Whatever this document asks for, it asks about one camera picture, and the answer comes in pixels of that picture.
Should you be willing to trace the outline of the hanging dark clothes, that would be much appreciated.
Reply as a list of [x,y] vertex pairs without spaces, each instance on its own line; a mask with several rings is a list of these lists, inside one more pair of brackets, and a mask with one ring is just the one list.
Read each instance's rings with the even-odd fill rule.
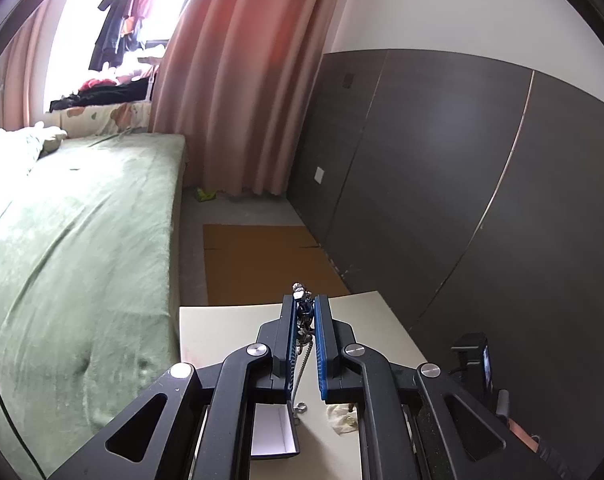
[[118,67],[123,63],[126,49],[137,41],[149,4],[150,0],[101,0],[98,9],[107,11],[107,16],[95,41],[89,70],[99,72],[104,64]]

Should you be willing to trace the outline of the pink curtain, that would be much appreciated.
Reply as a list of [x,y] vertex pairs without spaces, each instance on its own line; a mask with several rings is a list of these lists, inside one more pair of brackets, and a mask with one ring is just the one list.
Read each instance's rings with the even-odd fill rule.
[[338,0],[191,0],[153,88],[149,129],[186,139],[185,182],[281,195]]
[[44,0],[0,55],[0,129],[37,124],[43,112],[46,58],[55,35],[58,0]]

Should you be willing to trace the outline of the pink curtain right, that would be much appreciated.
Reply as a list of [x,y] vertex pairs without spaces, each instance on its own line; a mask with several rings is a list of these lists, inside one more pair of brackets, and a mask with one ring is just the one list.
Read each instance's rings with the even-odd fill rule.
[[149,129],[186,139],[185,182],[281,195],[338,0],[191,0],[153,88]]

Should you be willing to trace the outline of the black jewelry box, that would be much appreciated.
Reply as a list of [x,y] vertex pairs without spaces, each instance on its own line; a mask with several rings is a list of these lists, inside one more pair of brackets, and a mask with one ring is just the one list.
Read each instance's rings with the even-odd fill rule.
[[293,409],[287,404],[256,404],[252,460],[283,460],[300,454]]

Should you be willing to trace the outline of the floral pillow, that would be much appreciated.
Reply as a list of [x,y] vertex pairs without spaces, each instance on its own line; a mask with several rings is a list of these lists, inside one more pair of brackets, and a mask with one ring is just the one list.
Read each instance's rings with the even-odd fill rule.
[[151,103],[147,101],[71,107],[46,113],[44,124],[64,130],[71,139],[84,136],[146,132]]

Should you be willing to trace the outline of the white ottoman table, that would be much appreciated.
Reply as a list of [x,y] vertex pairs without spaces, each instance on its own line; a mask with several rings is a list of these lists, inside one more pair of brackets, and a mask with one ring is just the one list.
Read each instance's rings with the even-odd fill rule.
[[[415,368],[424,355],[379,292],[334,297],[332,316],[352,326],[356,340],[393,363]],[[281,304],[179,309],[180,357],[201,368],[224,361],[256,340],[259,326],[280,314]],[[358,434],[336,434],[320,399],[316,356],[302,372],[297,400],[307,405],[297,426],[301,452],[281,460],[253,460],[252,479],[359,479]]]

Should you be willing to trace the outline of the white translucent pouch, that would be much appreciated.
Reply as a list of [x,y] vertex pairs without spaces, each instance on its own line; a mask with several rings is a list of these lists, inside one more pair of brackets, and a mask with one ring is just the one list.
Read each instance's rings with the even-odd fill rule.
[[327,419],[336,434],[350,434],[358,430],[358,414],[355,404],[329,404]]

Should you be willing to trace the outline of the brown cardboard floor mat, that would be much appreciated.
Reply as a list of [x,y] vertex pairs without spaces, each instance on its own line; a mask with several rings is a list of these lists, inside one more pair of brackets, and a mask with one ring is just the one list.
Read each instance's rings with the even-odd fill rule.
[[299,282],[329,297],[349,290],[305,226],[203,226],[207,301],[277,304]]

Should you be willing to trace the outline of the clothes pile on sill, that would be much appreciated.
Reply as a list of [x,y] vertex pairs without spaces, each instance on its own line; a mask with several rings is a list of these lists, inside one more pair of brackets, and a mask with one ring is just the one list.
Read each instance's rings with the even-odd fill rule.
[[50,113],[71,107],[86,107],[143,101],[146,98],[149,77],[139,78],[118,86],[93,86],[78,93],[72,93],[49,104]]

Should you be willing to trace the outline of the dark wood wardrobe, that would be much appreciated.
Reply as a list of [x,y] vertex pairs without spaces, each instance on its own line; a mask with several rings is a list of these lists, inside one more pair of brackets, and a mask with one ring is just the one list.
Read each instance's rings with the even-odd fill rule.
[[379,292],[429,361],[448,370],[458,337],[486,334],[513,417],[596,470],[603,102],[480,56],[329,53],[288,196],[349,289]]

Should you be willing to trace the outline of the pink curtain left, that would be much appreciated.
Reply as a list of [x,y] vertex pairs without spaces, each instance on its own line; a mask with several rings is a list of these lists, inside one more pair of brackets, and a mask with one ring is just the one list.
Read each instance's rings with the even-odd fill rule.
[[0,129],[37,124],[43,112],[46,58],[55,35],[58,0],[44,0],[0,55]]

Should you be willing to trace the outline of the bed with green blanket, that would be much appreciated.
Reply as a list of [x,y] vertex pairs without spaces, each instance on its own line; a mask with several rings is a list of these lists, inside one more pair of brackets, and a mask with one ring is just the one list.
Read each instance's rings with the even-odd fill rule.
[[0,219],[0,450],[55,471],[177,350],[185,140],[85,136],[35,165]]

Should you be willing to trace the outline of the white wall socket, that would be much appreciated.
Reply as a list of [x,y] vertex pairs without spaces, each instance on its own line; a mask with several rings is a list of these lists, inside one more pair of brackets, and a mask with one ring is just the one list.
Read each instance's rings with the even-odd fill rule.
[[314,174],[314,181],[318,184],[323,183],[323,176],[325,175],[325,170],[321,167],[317,167]]

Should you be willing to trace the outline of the green object on floor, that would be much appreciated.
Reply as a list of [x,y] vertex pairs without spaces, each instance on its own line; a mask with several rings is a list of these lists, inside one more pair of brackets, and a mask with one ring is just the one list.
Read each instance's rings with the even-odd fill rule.
[[210,200],[215,200],[216,195],[216,191],[206,191],[203,190],[203,188],[195,189],[195,199],[198,200],[199,203],[210,202]]

